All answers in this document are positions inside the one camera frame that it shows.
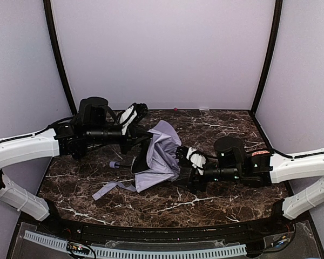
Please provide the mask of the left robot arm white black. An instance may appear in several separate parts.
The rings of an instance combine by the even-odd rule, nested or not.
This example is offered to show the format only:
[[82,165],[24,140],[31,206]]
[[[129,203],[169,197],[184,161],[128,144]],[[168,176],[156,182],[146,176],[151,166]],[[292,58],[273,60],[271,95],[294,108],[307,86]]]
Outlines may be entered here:
[[3,168],[39,158],[70,155],[84,157],[91,147],[118,145],[126,154],[135,145],[152,137],[139,126],[147,115],[146,104],[133,103],[115,114],[102,97],[81,100],[78,112],[37,132],[0,139],[0,201],[39,222],[59,219],[53,202],[39,198],[15,184]]

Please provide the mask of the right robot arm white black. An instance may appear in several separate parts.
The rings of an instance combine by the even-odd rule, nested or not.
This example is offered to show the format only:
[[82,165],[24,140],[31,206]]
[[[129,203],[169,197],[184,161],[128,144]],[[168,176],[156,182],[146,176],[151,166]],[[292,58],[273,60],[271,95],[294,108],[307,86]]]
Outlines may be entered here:
[[180,146],[176,156],[182,167],[190,168],[187,178],[177,183],[192,194],[204,192],[209,182],[231,181],[258,188],[294,179],[319,177],[318,181],[293,196],[273,204],[271,217],[293,220],[324,203],[324,148],[285,154],[276,149],[246,153],[243,141],[222,137],[215,141],[216,155]]

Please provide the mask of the lavender folding umbrella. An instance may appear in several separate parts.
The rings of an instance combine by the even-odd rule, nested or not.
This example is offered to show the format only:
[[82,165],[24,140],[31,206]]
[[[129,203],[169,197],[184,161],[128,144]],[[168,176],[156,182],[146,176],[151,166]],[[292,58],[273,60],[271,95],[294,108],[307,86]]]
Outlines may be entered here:
[[150,169],[134,174],[134,185],[125,186],[121,182],[111,181],[92,195],[94,200],[100,199],[114,187],[140,193],[165,181],[175,181],[180,175],[180,167],[176,158],[176,150],[181,140],[173,126],[167,121],[159,121],[149,132],[153,134],[147,152],[147,165]]

